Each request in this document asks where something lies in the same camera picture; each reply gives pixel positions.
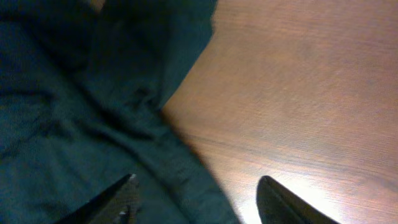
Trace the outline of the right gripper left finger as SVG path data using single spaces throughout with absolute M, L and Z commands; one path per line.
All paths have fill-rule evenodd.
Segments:
M 56 224 L 135 224 L 138 181 L 128 174 Z

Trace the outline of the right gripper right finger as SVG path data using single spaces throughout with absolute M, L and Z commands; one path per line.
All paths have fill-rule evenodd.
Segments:
M 256 204 L 262 224 L 338 224 L 268 175 L 258 182 Z

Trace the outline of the black shorts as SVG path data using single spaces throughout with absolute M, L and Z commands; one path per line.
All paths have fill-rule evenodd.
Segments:
M 1 222 L 77 223 L 126 176 L 136 223 L 237 223 L 162 108 L 215 1 L 1 2 Z

